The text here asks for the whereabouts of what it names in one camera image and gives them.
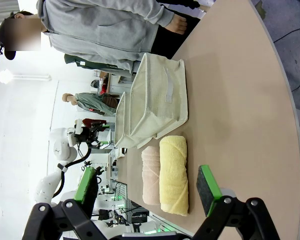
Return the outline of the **right gripper black green left finger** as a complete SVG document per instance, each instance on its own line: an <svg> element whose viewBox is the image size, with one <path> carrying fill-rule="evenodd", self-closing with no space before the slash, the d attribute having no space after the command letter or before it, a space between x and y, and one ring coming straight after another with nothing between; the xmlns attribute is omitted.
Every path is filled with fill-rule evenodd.
<svg viewBox="0 0 300 240"><path fill-rule="evenodd" d="M63 232L74 231L80 240L105 240L106 237L91 221L98 195L96 170L87 167L73 198L56 206L37 203L29 215L23 240L58 240Z"/></svg>

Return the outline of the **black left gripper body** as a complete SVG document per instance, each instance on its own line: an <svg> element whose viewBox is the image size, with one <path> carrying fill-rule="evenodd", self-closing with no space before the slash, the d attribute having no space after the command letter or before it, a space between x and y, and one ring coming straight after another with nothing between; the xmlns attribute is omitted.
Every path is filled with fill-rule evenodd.
<svg viewBox="0 0 300 240"><path fill-rule="evenodd" d="M92 126L90 128L84 126L81 128L81 133L77 133L76 131L74 133L74 138L78 144L86 143L87 145L92 145L95 143L98 145L98 136L99 128L97 126Z"/></svg>

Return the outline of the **person's left hand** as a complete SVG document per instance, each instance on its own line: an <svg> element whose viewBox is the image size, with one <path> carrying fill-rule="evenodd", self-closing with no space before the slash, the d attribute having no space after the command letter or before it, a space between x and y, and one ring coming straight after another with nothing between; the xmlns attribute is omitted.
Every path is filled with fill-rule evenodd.
<svg viewBox="0 0 300 240"><path fill-rule="evenodd" d="M184 35L187 29L187 19L175 14L165 29L176 34Z"/></svg>

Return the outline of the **right gripper black green right finger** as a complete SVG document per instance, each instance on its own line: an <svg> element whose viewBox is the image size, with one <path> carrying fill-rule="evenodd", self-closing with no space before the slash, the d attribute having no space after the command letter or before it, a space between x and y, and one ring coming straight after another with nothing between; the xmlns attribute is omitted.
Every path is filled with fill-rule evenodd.
<svg viewBox="0 0 300 240"><path fill-rule="evenodd" d="M208 165L200 165L196 188L206 219L193 238L217 240L225 227L235 228L242 240L278 240L279 234L264 201L257 197L240 201L225 195Z"/></svg>

